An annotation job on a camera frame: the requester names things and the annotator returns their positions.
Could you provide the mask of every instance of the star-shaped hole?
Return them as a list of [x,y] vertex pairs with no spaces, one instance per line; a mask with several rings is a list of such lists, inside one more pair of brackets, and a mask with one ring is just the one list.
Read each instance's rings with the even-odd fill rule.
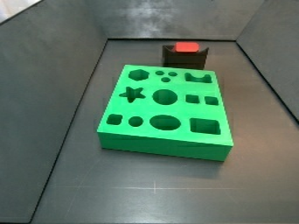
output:
[[138,87],[136,89],[126,87],[125,92],[122,94],[120,94],[118,96],[125,97],[126,101],[130,103],[134,101],[136,98],[140,98],[140,99],[145,98],[145,96],[141,95],[141,91],[142,91],[141,87]]

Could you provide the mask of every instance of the circular hole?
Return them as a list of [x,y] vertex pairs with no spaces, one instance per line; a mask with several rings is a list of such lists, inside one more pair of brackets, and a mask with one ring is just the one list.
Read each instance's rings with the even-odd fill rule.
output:
[[177,75],[176,72],[169,72],[168,74],[169,74],[170,76],[176,76],[176,75]]
[[157,75],[164,75],[164,72],[162,71],[156,71],[154,72]]
[[153,101],[162,105],[170,105],[177,101],[177,95],[172,90],[160,89],[153,92]]
[[140,116],[133,116],[129,118],[128,123],[133,127],[138,127],[142,124],[144,120]]
[[158,130],[176,130],[181,126],[180,120],[170,115],[156,115],[149,123]]
[[170,81],[170,79],[169,79],[169,78],[166,78],[166,77],[162,77],[162,78],[161,78],[161,81],[162,81],[162,82],[169,82],[169,81]]

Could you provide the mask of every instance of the square hole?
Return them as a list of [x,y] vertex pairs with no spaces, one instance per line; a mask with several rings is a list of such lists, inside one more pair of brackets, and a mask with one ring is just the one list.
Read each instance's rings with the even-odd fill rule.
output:
[[216,120],[190,118],[190,132],[218,135],[220,123]]
[[208,105],[214,105],[214,106],[220,105],[218,99],[213,96],[205,96],[204,101],[205,101],[205,104]]
[[106,118],[106,124],[118,125],[121,123],[122,116],[121,115],[109,115]]
[[186,94],[185,95],[185,101],[188,103],[200,103],[200,97],[197,95],[193,95],[193,94]]

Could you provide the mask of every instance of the gray wall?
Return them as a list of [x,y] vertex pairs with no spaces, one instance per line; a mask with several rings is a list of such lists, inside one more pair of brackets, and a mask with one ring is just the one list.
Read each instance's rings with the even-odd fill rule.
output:
[[266,0],[237,43],[299,119],[299,1]]
[[236,40],[262,0],[88,0],[113,39]]
[[106,38],[85,2],[46,0],[0,26],[0,222],[27,222]]

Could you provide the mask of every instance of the green foam block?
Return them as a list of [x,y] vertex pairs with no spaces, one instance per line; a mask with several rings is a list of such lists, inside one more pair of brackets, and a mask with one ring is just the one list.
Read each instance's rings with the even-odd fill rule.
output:
[[233,142],[216,74],[124,66],[97,136],[105,149],[224,161]]

